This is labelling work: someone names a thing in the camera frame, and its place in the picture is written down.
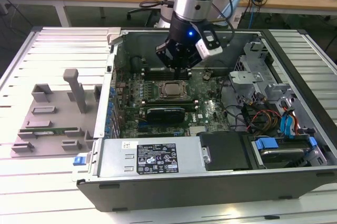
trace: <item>warning label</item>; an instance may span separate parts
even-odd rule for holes
[[[137,173],[178,173],[178,158],[174,143],[137,146]]]

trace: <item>desk leg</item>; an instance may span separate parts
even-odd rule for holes
[[[0,4],[0,14],[1,15],[7,15],[8,14],[8,10],[7,10],[5,4]]]
[[[244,13],[245,8],[244,7],[237,7],[233,13],[233,16],[231,17],[230,21],[231,24],[233,25],[233,27],[235,29],[237,29],[237,27],[239,26],[240,23],[240,19],[242,14]]]
[[[105,18],[104,7],[100,7],[101,18]]]
[[[67,15],[67,11],[65,6],[62,3],[57,3],[55,5],[56,12],[58,15],[58,18],[60,19],[60,23],[62,27],[71,27],[72,24],[70,22],[70,19]]]

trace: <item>black cover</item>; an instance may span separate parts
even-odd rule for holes
[[[207,148],[211,162],[207,171],[251,170],[257,168],[249,134],[245,132],[213,132],[200,134],[203,148]]]

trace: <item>metal slat surface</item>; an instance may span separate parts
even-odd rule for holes
[[[301,43],[292,43],[292,42],[280,42],[281,48],[311,48],[311,46],[307,42]]]
[[[309,88],[313,91],[328,115],[337,121],[337,74],[335,65],[329,64],[326,54],[320,52],[314,44],[310,44],[300,33],[272,32],[281,48],[301,74]],[[280,78],[286,81],[279,67],[276,72],[281,73]]]
[[[307,52],[287,54],[287,55],[291,60],[317,60],[317,61],[321,60],[321,58],[317,54],[308,54]]]
[[[312,48],[283,48],[287,54],[315,54]]]

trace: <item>power cable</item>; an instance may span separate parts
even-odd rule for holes
[[[229,16],[224,17],[224,18],[217,18],[215,20],[210,20],[211,23],[217,23],[217,22],[223,22],[223,21],[227,22],[232,17],[232,15],[234,13],[233,2],[232,2],[232,0],[229,0],[229,1],[230,1],[230,7],[231,7],[231,12],[230,12]]]
[[[17,10],[17,12],[19,12],[20,13],[20,15],[27,21],[27,23],[29,23],[29,25],[31,26],[31,27],[33,27],[33,24],[28,20],[28,18],[26,18],[26,16],[25,15],[23,15],[22,14],[22,12],[10,1],[10,0],[6,0],[7,2],[9,2],[10,3],[10,5],[12,5],[16,10]]]
[[[153,8],[153,7],[157,7],[160,5],[170,5],[170,3],[168,3],[168,0],[145,0],[139,3],[139,7],[140,8]]]
[[[337,34],[330,40],[324,51],[328,51],[329,47],[331,46],[332,42],[337,38]]]
[[[228,43],[229,43],[232,39],[234,39],[235,29],[234,29],[233,25],[231,24],[231,22],[228,20],[228,18],[225,17],[225,15],[223,15],[223,13],[221,12],[221,10],[219,10],[219,8],[215,4],[212,4],[212,6],[223,18],[226,19],[225,21],[226,21],[227,25],[230,27],[230,29],[232,31],[231,37],[228,39]]]

